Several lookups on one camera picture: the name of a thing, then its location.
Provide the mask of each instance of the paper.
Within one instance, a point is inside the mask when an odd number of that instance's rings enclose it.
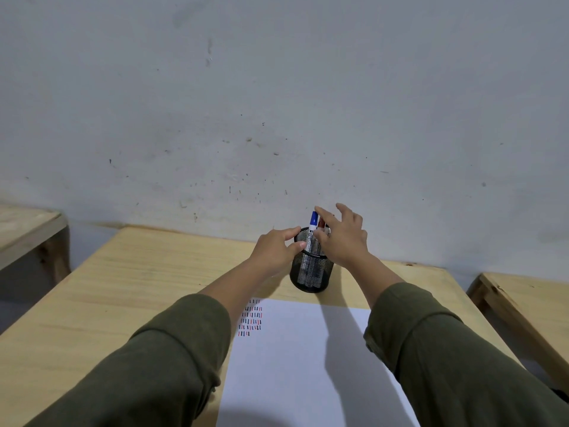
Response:
[[[365,346],[369,310],[256,299],[244,313],[218,427],[419,426]]]

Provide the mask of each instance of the wooden table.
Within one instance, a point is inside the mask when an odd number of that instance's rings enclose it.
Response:
[[[249,257],[253,246],[159,230],[122,229],[0,336],[3,425],[20,426],[35,416],[138,327]],[[430,290],[468,326],[515,359],[448,272],[399,262],[387,265],[405,280]],[[294,287],[286,274],[267,281],[257,296],[367,308],[357,283],[338,266],[320,301]],[[195,425],[215,425],[222,393],[223,385]]]
[[[569,283],[482,273],[468,295],[481,310],[491,307],[569,394]]]
[[[57,284],[69,274],[67,219],[58,211],[0,204],[0,269],[37,248]]]

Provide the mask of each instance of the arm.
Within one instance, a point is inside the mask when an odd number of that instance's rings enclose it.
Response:
[[[569,425],[565,402],[368,253],[361,216],[337,207],[341,222],[316,208],[332,230],[317,237],[362,289],[372,308],[367,347],[401,383],[422,426]]]
[[[231,330],[249,298],[305,247],[284,245],[299,231],[261,236],[249,259],[142,326],[27,426],[191,425],[220,384]]]

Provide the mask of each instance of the hand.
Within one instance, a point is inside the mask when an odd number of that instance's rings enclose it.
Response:
[[[322,229],[314,231],[314,236],[332,262],[349,269],[367,255],[367,232],[361,229],[364,219],[359,214],[344,204],[338,203],[336,207],[342,213],[341,222],[324,208],[314,208],[331,229],[330,236],[326,236]]]
[[[266,278],[278,274],[306,247],[305,241],[297,241],[288,247],[284,245],[285,241],[295,237],[300,231],[301,227],[297,226],[282,230],[273,229],[261,235],[248,261],[259,267],[266,274]]]

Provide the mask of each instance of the wall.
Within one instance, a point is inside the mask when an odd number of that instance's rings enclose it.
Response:
[[[0,0],[0,198],[84,251],[94,222],[255,240],[342,201],[463,287],[567,280],[568,8]]]

